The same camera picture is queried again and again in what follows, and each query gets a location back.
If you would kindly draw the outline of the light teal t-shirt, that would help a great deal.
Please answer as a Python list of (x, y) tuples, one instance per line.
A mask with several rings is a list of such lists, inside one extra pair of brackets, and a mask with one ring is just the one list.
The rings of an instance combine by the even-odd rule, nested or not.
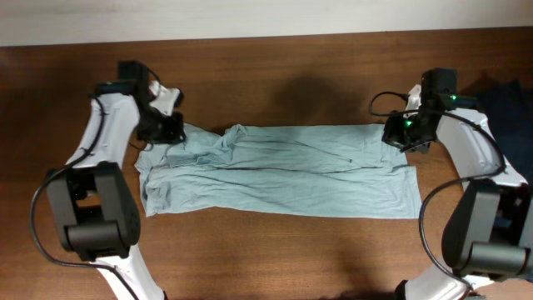
[(381, 140), (380, 124), (253, 127), (187, 139), (136, 162), (147, 215), (230, 208), (326, 218), (414, 219), (416, 169)]

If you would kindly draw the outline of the dark blue folded garment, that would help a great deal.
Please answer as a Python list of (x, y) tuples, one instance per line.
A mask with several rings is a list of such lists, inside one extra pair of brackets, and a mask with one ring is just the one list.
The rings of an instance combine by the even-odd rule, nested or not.
[(511, 166), (532, 184), (532, 89), (514, 80), (476, 94)]

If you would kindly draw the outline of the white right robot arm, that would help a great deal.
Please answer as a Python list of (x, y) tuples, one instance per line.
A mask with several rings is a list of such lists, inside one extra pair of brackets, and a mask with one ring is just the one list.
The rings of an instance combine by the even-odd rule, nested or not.
[[(402, 151), (442, 143), (459, 177), (430, 192), (418, 228), (431, 266), (401, 282), (396, 299), (467, 299), (477, 288), (532, 274), (532, 191), (496, 144), (475, 99), (451, 92), (401, 95), (403, 112), (386, 115), (383, 142)], [(464, 193), (441, 239), (441, 257), (427, 242), (425, 214), (434, 196), (454, 185)]]

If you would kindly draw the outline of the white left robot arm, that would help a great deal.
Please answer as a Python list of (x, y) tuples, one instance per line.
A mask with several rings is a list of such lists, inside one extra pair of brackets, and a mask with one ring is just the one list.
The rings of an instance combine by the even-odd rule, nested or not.
[(58, 230), (80, 257), (77, 265), (97, 269), (117, 298), (164, 299), (138, 246), (139, 212), (122, 174), (137, 106), (112, 93), (93, 99), (91, 109), (70, 168), (47, 186)]

